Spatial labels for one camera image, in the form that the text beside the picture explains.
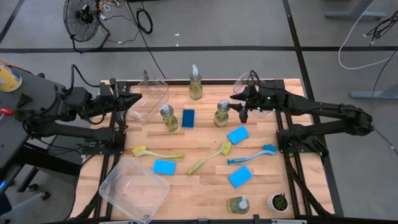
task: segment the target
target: dish brush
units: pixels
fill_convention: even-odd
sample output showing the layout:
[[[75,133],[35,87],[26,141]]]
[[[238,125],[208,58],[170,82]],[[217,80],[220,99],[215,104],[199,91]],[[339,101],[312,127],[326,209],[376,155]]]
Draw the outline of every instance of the dish brush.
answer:
[[[132,153],[136,155],[136,157],[141,157],[145,155],[153,155],[165,159],[178,159],[178,158],[184,158],[184,154],[169,154],[169,155],[161,155],[158,153],[154,153],[151,151],[147,151],[147,148],[145,146],[137,146],[135,149],[132,150]]]
[[[192,173],[197,170],[204,162],[206,162],[208,159],[211,159],[219,154],[224,154],[227,155],[229,153],[229,150],[231,149],[231,143],[230,142],[226,142],[223,143],[220,147],[220,149],[218,151],[216,151],[215,153],[213,153],[212,155],[201,159],[199,162],[197,162],[190,171],[188,171],[189,175],[192,175]]]
[[[228,159],[227,162],[228,162],[228,165],[230,165],[232,163],[246,162],[246,161],[254,159],[254,158],[256,158],[257,156],[260,156],[260,155],[272,155],[273,156],[273,155],[275,155],[276,150],[277,150],[276,146],[268,144],[268,145],[264,145],[263,150],[257,152],[253,156],[244,157],[244,158],[238,158],[238,159],[231,159],[231,160]]]

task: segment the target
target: black floor stripe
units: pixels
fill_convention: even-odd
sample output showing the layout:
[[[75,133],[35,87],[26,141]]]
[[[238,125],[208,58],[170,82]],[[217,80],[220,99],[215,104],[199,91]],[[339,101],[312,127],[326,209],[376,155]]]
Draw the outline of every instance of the black floor stripe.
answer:
[[[14,8],[10,18],[8,19],[6,25],[4,26],[3,30],[0,33],[0,44],[4,37],[6,36],[8,30],[11,27],[12,22],[14,22],[14,19],[17,17],[19,10],[21,9],[22,5],[24,4],[25,0],[19,0],[17,6]]]
[[[307,68],[305,66],[302,48],[300,47],[299,37],[297,36],[296,28],[294,25],[293,15],[292,15],[292,12],[290,11],[289,2],[287,0],[282,0],[282,2],[284,5],[287,22],[289,23],[290,33],[292,34],[295,52],[296,52],[298,64],[300,66],[300,71],[302,74],[307,98],[310,100],[315,100],[311,82],[310,82],[310,77],[308,76]],[[312,119],[315,124],[320,123],[319,116],[312,116]],[[330,191],[331,199],[333,202],[333,207],[335,209],[335,214],[339,217],[343,217],[344,216],[343,207],[341,206],[341,200],[340,200],[340,196],[339,196],[338,189],[337,189],[335,175],[333,173],[333,169],[331,166],[330,156],[328,156],[325,159],[323,166],[325,168],[326,179],[328,181],[329,191]]]
[[[191,46],[191,47],[150,47],[151,52],[197,52],[197,51],[294,51],[284,46]],[[146,52],[146,47],[105,47],[96,52]],[[0,53],[76,53],[74,49],[0,49]]]
[[[298,47],[302,52],[337,52],[340,47]],[[152,52],[201,52],[201,51],[282,51],[295,52],[293,46],[187,46],[187,47],[151,47]],[[344,52],[372,52],[372,51],[394,51],[398,46],[379,47],[343,47]],[[146,47],[105,47],[97,52],[146,52]],[[76,53],[72,48],[21,48],[0,49],[4,54],[38,54],[38,53]]]

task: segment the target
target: concrete floor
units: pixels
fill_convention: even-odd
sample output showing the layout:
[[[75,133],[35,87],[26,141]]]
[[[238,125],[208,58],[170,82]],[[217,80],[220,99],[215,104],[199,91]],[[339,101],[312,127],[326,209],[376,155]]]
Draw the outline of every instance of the concrete floor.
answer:
[[[1,49],[70,49],[72,43],[65,31],[62,13],[64,0],[25,0],[12,26],[0,43]],[[289,1],[301,46],[340,46],[354,21],[331,20],[323,17],[324,10],[349,9],[358,1]],[[0,0],[0,30],[16,6],[16,1]],[[151,47],[179,46],[293,46],[289,25],[282,1],[261,0],[169,0],[145,2],[154,21],[154,33],[146,35]],[[139,3],[132,3],[135,12]],[[395,1],[376,1],[371,10],[384,11],[390,16],[397,10]],[[124,14],[125,8],[112,7],[106,16]],[[348,46],[366,46],[364,37],[379,21],[360,22],[353,31]],[[133,38],[137,28],[122,18],[111,19],[105,24],[111,38],[124,41]],[[398,28],[393,27],[374,45],[397,45]],[[103,39],[99,30],[89,42],[79,47],[95,47]],[[124,45],[108,42],[105,47],[143,47],[142,37]],[[382,60],[392,52],[343,52],[345,65],[359,66]],[[345,70],[340,67],[337,52],[304,52],[305,64],[315,99],[331,103],[346,103],[370,112],[369,100],[354,100],[350,90],[370,90],[382,65]],[[1,58],[32,72],[43,72],[46,78],[68,85],[70,65],[75,63],[89,82],[115,77],[137,79],[146,69],[151,75],[160,76],[148,52],[115,53],[40,53],[1,54]],[[154,57],[167,78],[188,78],[190,66],[196,63],[204,78],[236,78],[250,69],[261,78],[301,78],[299,63],[294,51],[194,51],[154,52]],[[398,63],[393,59],[379,81],[378,90],[397,82]],[[75,86],[83,86],[77,78]],[[375,124],[392,143],[398,146],[396,132],[398,106],[395,101],[376,100]],[[77,125],[88,126],[77,121]],[[78,139],[59,138],[58,145],[72,146]],[[398,157],[389,145],[376,133],[365,137],[334,134],[326,137],[337,188],[346,217],[380,218],[398,220],[396,202],[398,193]],[[66,155],[79,163],[78,155]],[[28,167],[18,176],[20,183]],[[54,178],[39,172],[34,179],[52,197],[26,210],[24,216],[15,216],[15,223],[44,223],[63,220],[73,201],[73,178]],[[29,193],[17,194],[16,187],[7,191],[13,205],[28,198]]]

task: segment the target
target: wooden tabletop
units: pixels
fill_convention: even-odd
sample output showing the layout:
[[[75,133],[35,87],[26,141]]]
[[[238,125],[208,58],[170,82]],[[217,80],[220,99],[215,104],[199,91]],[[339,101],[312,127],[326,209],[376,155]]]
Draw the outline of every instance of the wooden tabletop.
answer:
[[[303,88],[299,79],[285,79],[287,91],[303,95]],[[228,124],[225,128],[217,128],[213,123],[217,102],[228,99],[233,94],[232,85],[204,85],[203,97],[194,101],[189,97],[187,85],[170,85],[168,104],[174,108],[179,124],[182,123],[183,109],[195,110],[195,127],[193,129],[179,128],[175,132],[168,132],[162,122],[160,113],[156,113],[149,124],[141,125],[130,116],[126,116],[127,138],[123,157],[132,157],[131,152],[136,146],[145,145],[147,150],[161,154],[185,154],[184,159],[172,159],[176,162],[173,176],[160,175],[170,184],[170,192],[157,211],[155,220],[187,220],[187,219],[240,219],[252,218],[258,214],[260,218],[293,218],[289,185],[283,155],[277,152],[275,156],[259,156],[244,164],[227,165],[227,159],[251,156],[263,145],[277,146],[275,131],[277,121],[274,112],[250,113],[248,122],[244,125],[250,136],[242,142],[232,145],[228,155],[219,155],[206,161],[192,176],[187,172],[201,158],[217,151],[223,142],[228,142],[226,135],[242,126],[238,113],[229,112]],[[93,128],[106,126],[110,116],[103,124]],[[311,124],[308,115],[293,117],[294,123]],[[324,206],[333,213],[333,206],[326,182],[325,172],[319,156],[315,153],[301,153],[302,167],[307,187]],[[142,164],[152,170],[154,156],[137,158]],[[71,217],[78,215],[94,193],[98,190],[103,156],[95,156],[88,161],[80,172],[76,188],[76,201]],[[253,178],[244,185],[234,189],[228,176],[241,166],[247,166]],[[296,186],[300,211],[303,214],[303,200],[299,188]],[[268,196],[285,193],[289,200],[289,209],[285,213],[277,213],[266,205]],[[228,213],[226,201],[231,197],[246,196],[250,203],[250,210],[245,215]],[[101,208],[104,215],[105,202]],[[112,220],[128,220],[117,208],[113,208]]]

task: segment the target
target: brush handle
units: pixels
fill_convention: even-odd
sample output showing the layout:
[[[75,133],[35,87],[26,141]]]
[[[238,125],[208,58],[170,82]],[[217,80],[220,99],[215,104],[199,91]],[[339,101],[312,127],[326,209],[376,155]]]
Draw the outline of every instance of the brush handle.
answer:
[[[144,152],[140,152],[138,154],[136,154],[136,157],[141,157],[144,155],[153,155],[153,156],[157,156],[157,157],[161,157],[161,158],[165,158],[165,159],[178,159],[178,158],[184,158],[184,154],[170,154],[170,155],[161,155],[158,153],[154,153],[151,151],[144,151]]]
[[[189,175],[192,175],[192,173],[195,171],[195,170],[197,170],[204,162],[206,162],[208,159],[211,159],[211,158],[213,158],[213,157],[215,157],[215,156],[217,156],[217,155],[220,155],[222,152],[223,152],[223,149],[224,149],[224,144],[222,144],[221,145],[221,147],[220,147],[220,149],[218,150],[218,151],[216,151],[215,153],[213,153],[212,155],[210,155],[210,156],[208,156],[208,157],[206,157],[206,158],[204,158],[204,159],[201,159],[199,162],[197,162],[193,167],[192,167],[192,169],[190,170],[190,171],[188,171],[188,174]]]
[[[265,155],[265,154],[270,155],[267,151],[263,150],[263,151],[257,152],[257,153],[254,154],[253,156],[244,157],[244,158],[237,158],[237,159],[231,159],[231,160],[228,159],[227,162],[228,162],[228,165],[229,165],[229,164],[233,164],[233,163],[246,162],[246,161],[249,161],[249,160],[251,160],[251,159],[256,158],[257,156]]]

